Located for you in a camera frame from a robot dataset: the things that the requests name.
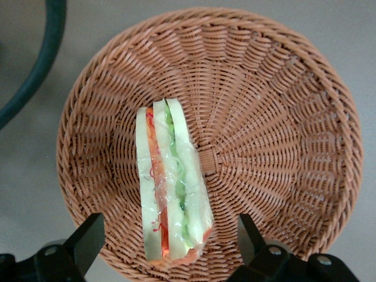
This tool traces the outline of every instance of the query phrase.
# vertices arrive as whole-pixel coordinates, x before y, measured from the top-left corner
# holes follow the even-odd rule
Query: dark green hose
[[[66,0],[46,0],[46,26],[41,50],[28,77],[0,110],[0,130],[26,105],[47,77],[63,38]]]

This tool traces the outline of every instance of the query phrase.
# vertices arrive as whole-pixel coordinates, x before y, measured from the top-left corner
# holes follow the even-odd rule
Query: white bread
[[[149,261],[162,259],[161,231],[158,221],[158,206],[154,193],[154,179],[150,175],[152,160],[146,133],[146,108],[137,111],[136,153],[140,178],[142,230],[145,256]]]
[[[189,218],[188,232],[195,245],[204,243],[203,235],[213,226],[205,181],[200,167],[197,150],[190,142],[189,131],[182,106],[177,99],[166,99],[175,130],[176,151],[185,170],[186,213]]]
[[[177,161],[172,157],[170,144],[172,142],[166,123],[165,100],[153,103],[154,126],[157,142],[164,165],[165,187],[167,191],[167,218],[169,228],[169,249],[172,260],[182,259],[189,251],[182,234],[184,212],[180,208],[176,196],[176,183],[179,179]]]

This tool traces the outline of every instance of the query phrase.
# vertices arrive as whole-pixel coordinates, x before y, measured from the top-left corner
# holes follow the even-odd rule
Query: brown wicker basket
[[[178,98],[214,213],[203,256],[162,272],[143,252],[135,117]],[[345,226],[362,174],[349,90],[303,36],[246,11],[169,12],[114,37],[78,77],[58,134],[58,173],[76,224],[105,215],[101,255],[134,281],[223,281],[242,260],[237,217],[302,258]]]

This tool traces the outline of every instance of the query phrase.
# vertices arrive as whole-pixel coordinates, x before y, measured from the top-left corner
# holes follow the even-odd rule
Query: wrapped sandwich
[[[212,232],[213,213],[177,99],[138,110],[136,150],[146,260],[161,268],[194,262]]]

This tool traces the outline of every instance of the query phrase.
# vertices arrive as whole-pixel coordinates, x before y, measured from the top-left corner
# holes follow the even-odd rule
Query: gray surface
[[[56,176],[55,143],[69,90],[90,58],[120,31],[189,6],[230,6],[265,15],[308,37],[352,91],[362,125],[364,179],[351,220],[329,253],[361,281],[376,281],[376,1],[70,1],[52,72],[27,107],[0,132],[0,253],[27,258],[75,227]],[[0,1],[0,105],[25,78],[43,34],[44,4]],[[88,281],[124,281],[97,259]]]

